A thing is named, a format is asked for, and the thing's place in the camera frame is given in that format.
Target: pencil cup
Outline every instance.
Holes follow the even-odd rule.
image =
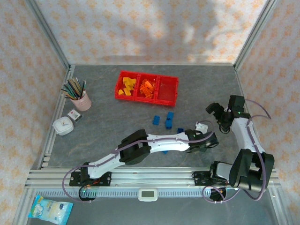
[[[79,111],[87,111],[92,106],[92,102],[90,101],[87,93],[85,93],[81,99],[71,101],[74,103],[74,105]]]

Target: white wall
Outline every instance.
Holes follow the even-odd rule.
[[[0,1],[0,224],[11,224],[65,69],[24,0]]]
[[[37,0],[71,64],[234,63],[266,0]]]
[[[272,120],[255,119],[260,140],[275,157],[289,208],[300,221],[300,5],[282,0],[238,71],[244,94]],[[260,113],[249,104],[252,114]]]

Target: red compartment tray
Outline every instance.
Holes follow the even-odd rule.
[[[119,95],[119,89],[125,88],[123,77],[135,78],[135,88],[131,91],[131,96]],[[153,98],[147,98],[140,93],[140,86],[144,79],[149,80],[154,85]],[[158,74],[146,74],[130,71],[121,71],[115,89],[115,98],[128,101],[145,102],[157,105],[175,106],[177,100],[178,77]]]

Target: wooden block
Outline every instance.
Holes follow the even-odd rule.
[[[133,90],[133,86],[128,85],[127,82],[125,83],[125,87],[126,87],[128,90]]]
[[[124,88],[123,90],[124,90],[126,96],[131,96],[131,93],[127,88]]]
[[[124,92],[120,89],[118,95],[124,95]]]
[[[154,91],[154,88],[153,88],[153,86],[151,85],[151,83],[149,81],[146,81],[145,85],[147,86],[147,88],[149,89],[149,91],[151,93]]]
[[[126,82],[128,82],[128,79],[130,79],[129,77],[123,77],[123,84],[125,84]]]
[[[133,85],[135,85],[135,83],[136,83],[136,79],[134,78],[134,79],[130,79],[130,81],[131,81],[131,83],[133,83]]]

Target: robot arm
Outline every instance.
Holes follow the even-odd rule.
[[[214,112],[220,131],[229,132],[230,129],[233,131],[240,149],[233,165],[223,162],[214,162],[210,167],[210,172],[213,178],[217,180],[227,180],[234,188],[260,192],[263,184],[262,165],[247,131],[250,114],[244,112],[244,103],[244,97],[230,96],[226,110],[220,106],[219,103],[212,103],[206,108],[209,114]],[[254,143],[263,158],[266,169],[267,187],[274,166],[274,157],[271,154],[265,153],[265,150],[260,145],[254,132],[252,121],[248,126]],[[252,165],[255,165],[257,170],[250,169]]]
[[[121,165],[135,165],[143,161],[149,154],[159,151],[206,151],[207,147],[212,147],[218,144],[217,137],[214,133],[208,132],[208,126],[201,123],[196,123],[195,130],[187,130],[176,135],[151,135],[146,134],[145,130],[138,130],[132,135],[128,136],[118,146],[118,149],[126,147],[136,141],[143,141],[140,144],[134,144],[131,147],[125,148],[118,152],[111,153],[108,156],[96,161],[88,163],[88,165],[98,165],[109,160],[107,163],[98,167],[87,167],[88,177],[90,179],[97,179],[107,171],[117,168]],[[189,143],[189,141],[201,140],[197,143]]]
[[[247,122],[250,114],[244,112],[244,103],[244,97],[230,96],[226,110],[219,103],[212,103],[206,108],[209,114],[214,112],[222,132],[229,132],[230,129],[233,131],[240,152],[233,164],[215,161],[210,166],[209,177],[203,179],[205,182],[209,180],[210,185],[227,184],[229,182],[234,188],[260,192],[263,185],[262,165],[247,132]],[[184,133],[163,136],[146,134],[145,130],[138,130],[123,139],[113,153],[96,162],[85,163],[85,165],[95,165],[95,167],[81,168],[81,184],[84,184],[87,180],[98,179],[118,166],[138,164],[151,153],[166,150],[188,153],[205,152],[207,148],[212,148],[218,144],[216,135],[213,132],[207,132],[207,128],[204,124],[196,123],[195,130],[186,130]],[[249,123],[249,128],[262,155],[268,184],[274,166],[274,157],[265,153],[259,144],[258,138],[254,135],[252,122]],[[258,168],[257,170],[250,169],[253,164]]]

